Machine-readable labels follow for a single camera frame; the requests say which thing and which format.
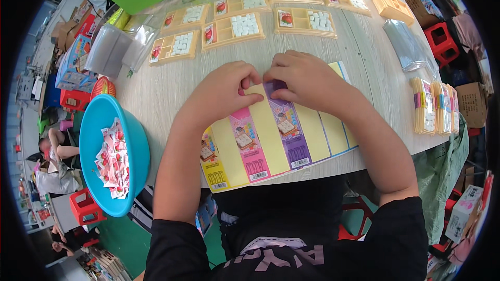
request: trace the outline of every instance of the light wooden table surface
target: light wooden table surface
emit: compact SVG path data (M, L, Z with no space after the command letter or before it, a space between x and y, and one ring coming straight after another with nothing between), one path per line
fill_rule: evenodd
M401 137L411 154L446 141L447 138L438 135L429 137L413 132L414 100L408 80L416 75L430 78L429 72L422 69L411 74L403 73L394 48L382 28L385 19L378 15L371 0L365 1L372 11L372 17L319 5L277 5L331 12L338 39L274 34L273 13L262 13L261 21L266 35L264 40L229 45L205 53L200 52L201 42L198 41L196 57L192 60L171 62L158 67L149 67L148 61L145 61L132 78L126 77L128 70L123 68L115 81L117 98L124 109L137 117L146 131L151 152L151 170L147 184L154 184L168 133L177 111L209 72L224 63L243 60L253 64L262 75L270 67L273 56L288 49L311 53L327 63L343 61L351 83L372 102L380 115ZM143 13L153 13L159 19L163 19L167 11L178 9L180 6L182 6L180 0L165 0L144 10ZM210 9L207 22L212 19L213 9ZM418 22L412 25L411 30L418 39L424 41L427 52L431 55ZM207 102L207 109L210 108L210 103ZM311 168L259 184L323 178L364 168L363 159L359 149L356 148Z

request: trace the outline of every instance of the barcode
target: barcode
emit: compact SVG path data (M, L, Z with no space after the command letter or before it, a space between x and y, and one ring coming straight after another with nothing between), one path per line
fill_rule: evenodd
M220 188L226 188L228 186L227 183L220 183L220 184L212 184L212 187L214 189L220 189Z
M250 180L257 180L264 177L267 177L267 171L259 172L249 176Z
M291 162L291 167L296 168L305 164L309 164L309 158L299 159L298 161Z

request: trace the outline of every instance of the green floor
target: green floor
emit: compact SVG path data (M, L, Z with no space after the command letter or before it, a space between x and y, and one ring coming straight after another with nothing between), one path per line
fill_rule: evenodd
M82 124L83 113L78 112L74 116L73 129L75 135L79 136L79 128ZM368 207L375 212L378 207L373 205L364 197ZM361 210L350 210L343 214L341 222L349 232L358 233L363 212ZM214 224L205 235L204 241L207 246L207 255L209 261L215 265L226 261L224 250L221 247L221 232L219 222L215 217ZM364 233L370 227L370 220L367 220ZM99 242L102 247L120 258L122 263L130 273L132 278L136 278L146 268L147 252L149 252L149 243L151 234L136 225L127 216L115 218L108 216L108 219L98 225L101 232Z

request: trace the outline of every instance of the person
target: person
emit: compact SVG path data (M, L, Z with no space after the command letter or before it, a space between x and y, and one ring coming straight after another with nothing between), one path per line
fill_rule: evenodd
M238 94L250 81L263 81L252 65L237 61L209 73L172 123L154 189L145 279L423 280L428 240L422 200L401 139L358 89L311 54L276 54L264 74L264 82L270 80L287 85L271 98L331 114L358 141L380 192L364 241L338 240L342 177L246 187L213 194L228 261L210 269L195 227L199 138L213 122L265 99Z
M48 138L41 138L38 147L44 158L58 168L59 178L63 178L71 166L73 156L80 153L78 147L73 147L70 136L55 128L48 130Z
M76 250L91 239L98 240L99 229L94 227L88 233L84 231L80 234L75 234L73 230L69 230L64 234L55 224L51 230L51 237L53 241L52 249L57 253L56 258L60 259L65 256L73 256Z

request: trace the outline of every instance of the blue plastic basin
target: blue plastic basin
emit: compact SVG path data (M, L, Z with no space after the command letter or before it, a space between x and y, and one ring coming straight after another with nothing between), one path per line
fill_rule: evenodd
M111 127L115 117L122 122L127 144L130 187L125 199L112 199L108 188L97 176L94 161L103 146L101 129ZM85 182L93 199L108 215L126 215L141 192L149 173L149 145L141 123L132 113L122 109L120 103L110 95L98 95L87 106L80 128L80 161Z

